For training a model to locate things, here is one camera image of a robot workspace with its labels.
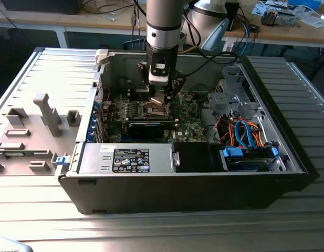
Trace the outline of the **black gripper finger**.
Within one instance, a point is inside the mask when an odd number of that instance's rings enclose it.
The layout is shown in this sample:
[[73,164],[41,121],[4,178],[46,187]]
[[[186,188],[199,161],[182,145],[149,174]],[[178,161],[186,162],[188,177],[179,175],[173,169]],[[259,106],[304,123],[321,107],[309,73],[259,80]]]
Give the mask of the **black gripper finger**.
[[144,100],[154,102],[155,86],[149,83],[149,73],[147,69],[147,62],[145,60],[137,63],[138,72],[142,83],[145,85],[145,90],[139,91],[139,94],[143,94]]
[[176,95],[181,91],[186,82],[186,77],[176,71],[174,75],[168,80],[168,84],[163,87],[164,91],[164,104],[169,104]]

